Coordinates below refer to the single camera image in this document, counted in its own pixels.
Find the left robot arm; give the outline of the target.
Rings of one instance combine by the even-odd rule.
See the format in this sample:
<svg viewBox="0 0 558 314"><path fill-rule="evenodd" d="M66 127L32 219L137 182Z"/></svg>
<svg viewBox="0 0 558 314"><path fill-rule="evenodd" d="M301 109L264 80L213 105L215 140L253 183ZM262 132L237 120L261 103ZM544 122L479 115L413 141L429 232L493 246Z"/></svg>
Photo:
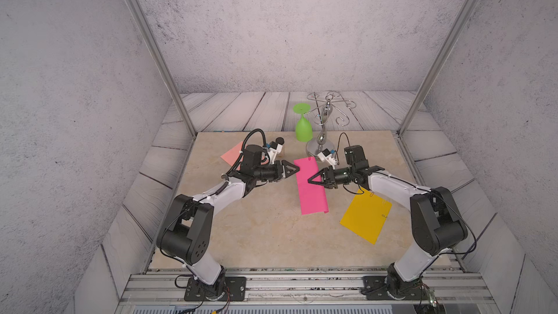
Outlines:
<svg viewBox="0 0 558 314"><path fill-rule="evenodd" d="M218 297L225 288L225 269L208 252L214 217L265 183L299 172L288 161L277 161L282 143L247 145L222 176L222 182L194 196L178 195L171 203L156 245L165 257L182 263L206 294Z"/></svg>

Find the magenta paper sheet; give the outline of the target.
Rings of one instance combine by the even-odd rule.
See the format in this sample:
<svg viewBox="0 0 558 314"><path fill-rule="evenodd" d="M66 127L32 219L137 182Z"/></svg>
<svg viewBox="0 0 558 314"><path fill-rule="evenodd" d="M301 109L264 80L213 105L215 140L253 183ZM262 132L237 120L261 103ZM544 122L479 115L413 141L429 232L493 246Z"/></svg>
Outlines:
<svg viewBox="0 0 558 314"><path fill-rule="evenodd" d="M319 171L315 158L299 158L294 161L294 164L299 167L296 181L302 215L328 213L326 189L323 186L308 183L308 180Z"/></svg>

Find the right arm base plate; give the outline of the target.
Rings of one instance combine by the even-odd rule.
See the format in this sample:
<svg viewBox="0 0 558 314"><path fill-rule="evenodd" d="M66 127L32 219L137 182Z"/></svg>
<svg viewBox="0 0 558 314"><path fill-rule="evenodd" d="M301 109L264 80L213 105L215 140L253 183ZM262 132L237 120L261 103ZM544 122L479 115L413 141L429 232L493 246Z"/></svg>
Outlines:
<svg viewBox="0 0 558 314"><path fill-rule="evenodd" d="M365 276L360 293L367 300L410 300L419 301L428 298L426 286L421 279L405 282L390 276Z"/></svg>

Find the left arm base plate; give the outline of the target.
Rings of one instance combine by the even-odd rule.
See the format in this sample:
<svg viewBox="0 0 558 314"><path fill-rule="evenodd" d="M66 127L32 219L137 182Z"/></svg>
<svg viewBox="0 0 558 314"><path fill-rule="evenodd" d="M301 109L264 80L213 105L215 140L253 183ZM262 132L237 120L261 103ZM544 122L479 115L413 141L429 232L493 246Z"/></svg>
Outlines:
<svg viewBox="0 0 558 314"><path fill-rule="evenodd" d="M208 285L190 278L185 288L184 301L243 302L246 296L246 277L221 276L215 284Z"/></svg>

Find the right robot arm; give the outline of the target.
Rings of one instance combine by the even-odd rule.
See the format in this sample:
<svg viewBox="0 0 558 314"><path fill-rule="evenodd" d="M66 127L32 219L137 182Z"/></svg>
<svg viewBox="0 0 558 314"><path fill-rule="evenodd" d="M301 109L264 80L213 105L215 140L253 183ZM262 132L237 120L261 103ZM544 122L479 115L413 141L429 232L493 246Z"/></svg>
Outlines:
<svg viewBox="0 0 558 314"><path fill-rule="evenodd" d="M312 174L307 182L325 189L354 183L405 207L410 213L414 241L405 254L388 267L384 287L387 295L396 300L421 294L424 271L469 235L469 226L450 190L416 185L382 167L371 167L359 145L346 147L344 155L347 167L327 166Z"/></svg>

